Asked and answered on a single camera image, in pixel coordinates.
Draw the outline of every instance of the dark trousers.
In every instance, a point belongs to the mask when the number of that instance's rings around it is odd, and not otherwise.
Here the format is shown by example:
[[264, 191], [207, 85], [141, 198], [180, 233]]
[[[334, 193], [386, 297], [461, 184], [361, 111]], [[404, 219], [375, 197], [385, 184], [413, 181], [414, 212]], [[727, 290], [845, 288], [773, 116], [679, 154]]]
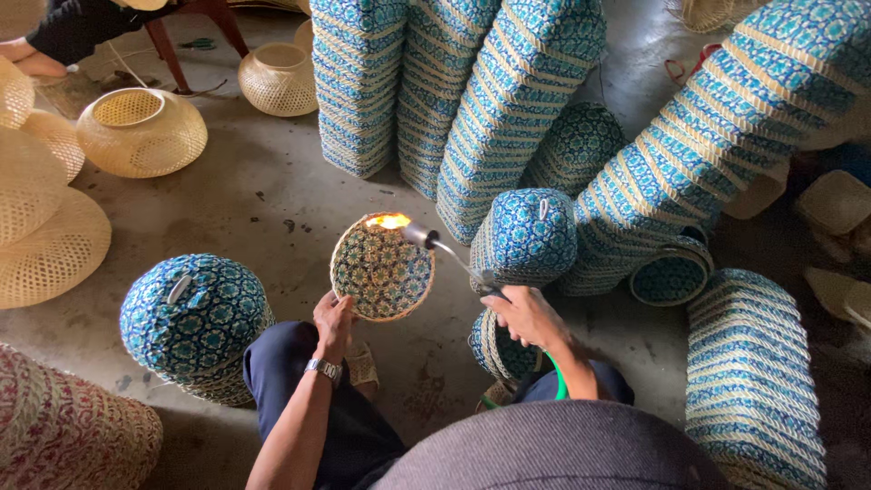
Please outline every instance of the dark trousers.
[[[243, 376], [257, 402], [260, 437], [266, 440], [317, 348], [318, 332], [311, 323], [282, 322], [266, 329], [245, 351]], [[327, 441], [314, 488], [368, 488], [402, 456], [405, 445], [375, 407], [350, 383], [348, 364], [333, 393], [327, 421]], [[632, 404], [635, 394], [620, 373], [593, 362], [596, 378], [615, 400]], [[527, 382], [516, 403], [552, 400], [557, 394], [555, 371]]]
[[62, 65], [94, 54], [94, 47], [177, 10], [168, 3], [154, 11], [121, 7], [110, 0], [52, 0], [51, 10], [27, 42]]

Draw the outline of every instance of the navy pants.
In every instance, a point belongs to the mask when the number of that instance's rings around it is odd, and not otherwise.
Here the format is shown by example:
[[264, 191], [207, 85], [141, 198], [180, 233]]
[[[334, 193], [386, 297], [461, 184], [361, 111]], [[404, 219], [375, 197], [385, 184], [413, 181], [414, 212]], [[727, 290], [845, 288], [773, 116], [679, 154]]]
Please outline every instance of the navy pants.
[[[317, 348], [318, 332], [311, 323], [282, 322], [266, 329], [245, 351], [243, 376], [257, 402], [260, 437], [266, 440], [302, 379]], [[348, 364], [333, 393], [327, 440], [314, 488], [368, 488], [406, 452], [399, 436], [375, 407], [350, 383]], [[620, 402], [631, 405], [634, 393], [617, 370], [595, 363], [596, 377]], [[553, 399], [556, 372], [526, 383], [516, 403]]]

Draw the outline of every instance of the chair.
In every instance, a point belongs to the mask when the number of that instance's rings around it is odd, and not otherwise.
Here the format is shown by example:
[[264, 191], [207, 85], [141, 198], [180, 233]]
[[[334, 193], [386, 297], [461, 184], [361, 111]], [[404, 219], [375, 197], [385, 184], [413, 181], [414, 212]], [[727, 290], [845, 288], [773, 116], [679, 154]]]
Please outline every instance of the chair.
[[[230, 7], [226, 4], [226, 0], [192, 0], [184, 3], [181, 8], [176, 10], [176, 14], [203, 14], [209, 16], [213, 22], [218, 25], [220, 31], [226, 37], [226, 40], [236, 48], [239, 56], [245, 57], [248, 54], [248, 48], [245, 46], [245, 39], [239, 32], [239, 26], [236, 25], [236, 15], [230, 11]], [[178, 94], [189, 95], [192, 93], [191, 87], [188, 86], [185, 74], [181, 71], [179, 59], [175, 56], [175, 46], [172, 40], [166, 33], [166, 27], [163, 20], [156, 19], [145, 24], [145, 29], [148, 35], [151, 36], [154, 48], [158, 52], [160, 59], [166, 61], [169, 65], [169, 71], [172, 77], [175, 78], [179, 89]]]

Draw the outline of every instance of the gray fabric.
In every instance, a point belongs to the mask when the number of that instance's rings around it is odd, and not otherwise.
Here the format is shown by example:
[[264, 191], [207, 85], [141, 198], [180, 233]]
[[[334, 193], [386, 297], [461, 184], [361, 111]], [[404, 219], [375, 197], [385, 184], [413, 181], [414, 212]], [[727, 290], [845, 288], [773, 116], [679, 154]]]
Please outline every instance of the gray fabric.
[[630, 406], [511, 405], [421, 441], [375, 490], [729, 488], [681, 431]]

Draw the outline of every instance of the blue patterned basket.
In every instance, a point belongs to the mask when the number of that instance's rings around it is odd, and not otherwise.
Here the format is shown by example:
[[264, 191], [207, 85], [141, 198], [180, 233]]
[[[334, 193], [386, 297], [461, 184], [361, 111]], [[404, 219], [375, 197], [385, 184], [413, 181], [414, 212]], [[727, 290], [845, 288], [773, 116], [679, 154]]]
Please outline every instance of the blue patterned basket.
[[273, 323], [257, 276], [212, 254], [154, 266], [133, 283], [120, 317], [121, 339], [138, 363], [197, 398], [223, 405], [251, 400], [242, 355]]
[[395, 152], [407, 2], [313, 0], [314, 79], [324, 158], [366, 179]]
[[400, 175], [432, 201], [451, 123], [498, 10], [496, 0], [420, 0], [408, 8], [396, 109]]
[[604, 47], [597, 0], [506, 0], [478, 52], [439, 168], [436, 207], [469, 245]]
[[623, 127], [604, 105], [566, 107], [532, 155], [520, 185], [577, 195], [625, 144]]
[[629, 278], [629, 291], [641, 303], [676, 306], [696, 297], [713, 273], [713, 259], [704, 243], [675, 236]]
[[489, 308], [472, 325], [469, 347], [481, 367], [504, 383], [513, 385], [526, 374], [541, 369], [541, 349], [523, 347], [511, 340], [508, 329], [496, 324], [496, 313]]
[[[574, 221], [571, 199], [557, 190], [532, 188], [499, 194], [472, 241], [471, 266], [491, 269], [501, 284], [542, 288], [575, 262]], [[474, 280], [470, 283], [483, 293]]]
[[[765, 306], [758, 316], [747, 314], [746, 298]], [[826, 488], [806, 332], [792, 297], [765, 277], [723, 269], [687, 313], [686, 434], [736, 487]]]
[[578, 196], [577, 262], [560, 280], [564, 293], [613, 289], [647, 260], [620, 243], [656, 250], [710, 221], [867, 94], [869, 19], [871, 3], [860, 0], [775, 0], [739, 24]]

